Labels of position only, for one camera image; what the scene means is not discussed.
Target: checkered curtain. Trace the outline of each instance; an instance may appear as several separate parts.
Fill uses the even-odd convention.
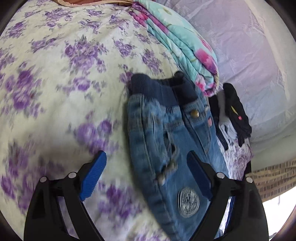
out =
[[[296,186],[296,159],[269,166],[251,173],[262,202],[277,197]]]

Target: white floral cloth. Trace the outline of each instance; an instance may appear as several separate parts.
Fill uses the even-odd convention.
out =
[[[128,11],[30,0],[0,37],[0,210],[21,238],[39,178],[63,178],[104,150],[107,166],[84,202],[103,238],[168,241],[133,181],[126,84],[178,67]]]

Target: blue gripper pad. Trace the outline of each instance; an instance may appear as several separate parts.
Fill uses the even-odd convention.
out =
[[[79,194],[81,201],[91,196],[106,164],[107,156],[106,153],[102,151],[81,183],[81,192]]]
[[[198,163],[198,160],[191,152],[187,155],[187,165],[190,172],[192,173],[202,195],[206,197],[209,201],[212,199],[213,194],[211,191],[212,184],[207,174],[203,170],[202,166]]]

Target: pink label tag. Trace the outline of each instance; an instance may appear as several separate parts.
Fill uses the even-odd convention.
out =
[[[207,123],[208,123],[209,127],[212,126],[213,123],[212,123],[212,118],[211,117],[207,120]]]

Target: bed sheet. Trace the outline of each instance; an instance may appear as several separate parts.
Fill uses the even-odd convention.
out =
[[[264,0],[157,2],[172,8],[188,20],[215,51],[220,87],[224,82],[235,87],[252,126],[250,143],[254,152],[288,135],[289,131],[285,129],[291,130],[291,125],[295,128],[296,87],[294,79],[287,78],[286,71],[286,67],[293,63],[293,68],[288,71],[294,77],[296,51],[291,41],[293,38],[286,38],[285,31],[285,37],[278,34],[278,41],[274,44],[276,34],[271,39],[270,31],[275,24],[278,26],[283,21],[279,16],[273,19],[270,17],[268,21],[258,21],[257,16],[260,16],[262,8],[257,7],[256,12],[246,3],[253,2],[254,7],[265,4],[263,9],[271,8]],[[277,29],[286,30],[286,27],[284,25]],[[278,52],[283,53],[284,49],[292,54],[278,55],[274,51],[275,47]]]
[[[30,0],[0,37],[0,210],[21,238],[39,178],[63,178],[102,149],[107,166],[84,202],[101,235],[106,241],[168,240],[133,181],[126,85],[133,73],[164,78],[178,67],[128,11]],[[244,147],[234,153],[240,171],[224,153],[233,178],[241,178],[250,161]],[[60,206],[76,236],[63,199]]]

